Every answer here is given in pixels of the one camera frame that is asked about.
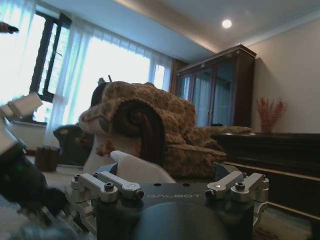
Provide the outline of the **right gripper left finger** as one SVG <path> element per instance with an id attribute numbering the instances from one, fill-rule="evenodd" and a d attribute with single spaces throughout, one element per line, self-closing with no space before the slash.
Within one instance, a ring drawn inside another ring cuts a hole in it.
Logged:
<path id="1" fill-rule="evenodd" d="M 138 183 L 122 179 L 109 171 L 78 174 L 71 181 L 71 188 L 71 201 L 77 204 L 97 199 L 113 203 L 119 196 L 133 201 L 144 197 Z"/>

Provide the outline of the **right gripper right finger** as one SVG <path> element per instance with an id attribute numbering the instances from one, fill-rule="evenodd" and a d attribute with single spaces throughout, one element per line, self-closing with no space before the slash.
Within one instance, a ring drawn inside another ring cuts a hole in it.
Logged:
<path id="1" fill-rule="evenodd" d="M 213 164 L 214 181 L 207 184 L 205 196 L 209 200 L 222 200 L 227 194 L 238 203 L 252 200 L 255 213 L 268 207 L 269 179 L 261 173 L 247 175 L 233 165 Z"/>

